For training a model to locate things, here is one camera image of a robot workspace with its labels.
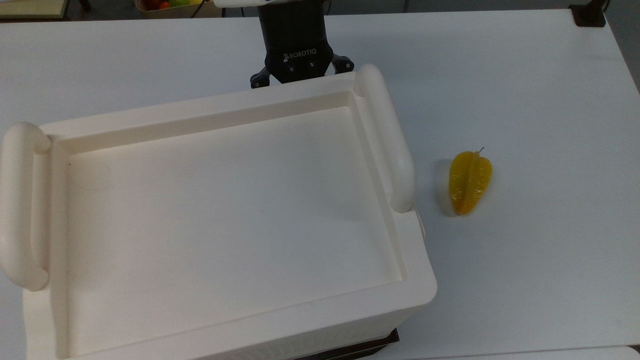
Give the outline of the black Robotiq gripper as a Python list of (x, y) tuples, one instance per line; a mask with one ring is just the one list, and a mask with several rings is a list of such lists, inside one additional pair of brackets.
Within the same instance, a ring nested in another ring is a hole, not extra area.
[(336, 75), (354, 70), (354, 62), (329, 45), (322, 0), (273, 2), (257, 12), (266, 55), (250, 77), (252, 89), (269, 87), (271, 76), (281, 84), (319, 78), (330, 63)]

